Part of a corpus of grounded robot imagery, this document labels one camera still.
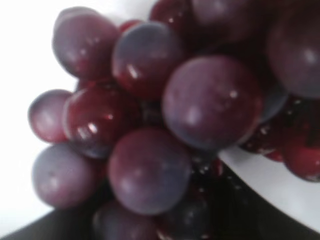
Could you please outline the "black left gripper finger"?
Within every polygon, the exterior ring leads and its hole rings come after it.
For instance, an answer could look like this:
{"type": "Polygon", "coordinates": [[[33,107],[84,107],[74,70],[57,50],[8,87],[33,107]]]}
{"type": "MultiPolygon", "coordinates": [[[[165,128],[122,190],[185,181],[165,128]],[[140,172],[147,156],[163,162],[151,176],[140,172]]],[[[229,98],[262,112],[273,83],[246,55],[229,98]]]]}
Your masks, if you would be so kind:
{"type": "Polygon", "coordinates": [[[9,240],[317,240],[320,235],[271,207],[220,161],[193,165],[190,186],[172,209],[141,215],[122,206],[106,167],[38,161],[32,180],[54,211],[9,240]]]}

